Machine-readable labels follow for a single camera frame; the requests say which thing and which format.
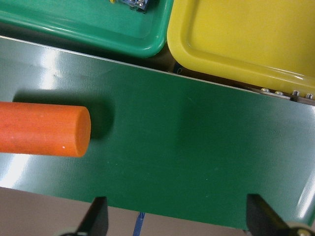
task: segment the screw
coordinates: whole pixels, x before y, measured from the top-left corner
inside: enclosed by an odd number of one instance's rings
[[[297,235],[299,235],[299,236],[311,236],[311,233],[307,230],[299,229],[297,231]]]
[[[267,88],[261,88],[260,90],[263,92],[270,92],[269,89],[267,89]]]
[[[308,94],[305,95],[305,98],[313,99],[313,94],[308,93]]]
[[[294,96],[298,96],[299,94],[300,94],[300,92],[297,90],[293,91],[293,93],[292,93],[292,95],[294,95]]]

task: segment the blue strip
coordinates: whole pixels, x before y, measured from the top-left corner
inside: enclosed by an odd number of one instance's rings
[[[144,216],[145,216],[144,212],[139,213],[137,217],[136,225],[134,226],[133,236],[140,236],[143,221],[144,221]]]

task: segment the green tray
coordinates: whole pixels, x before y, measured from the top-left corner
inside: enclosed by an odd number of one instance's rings
[[[243,229],[258,193],[313,222],[312,106],[3,38],[0,68],[0,101],[92,118],[82,158],[0,153],[1,187]]]
[[[140,58],[166,42],[173,0],[151,0],[147,12],[109,0],[0,0],[0,21]]]

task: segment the yellow bin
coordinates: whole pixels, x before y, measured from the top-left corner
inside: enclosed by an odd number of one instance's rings
[[[315,94],[314,0],[174,0],[167,41],[188,69]]]

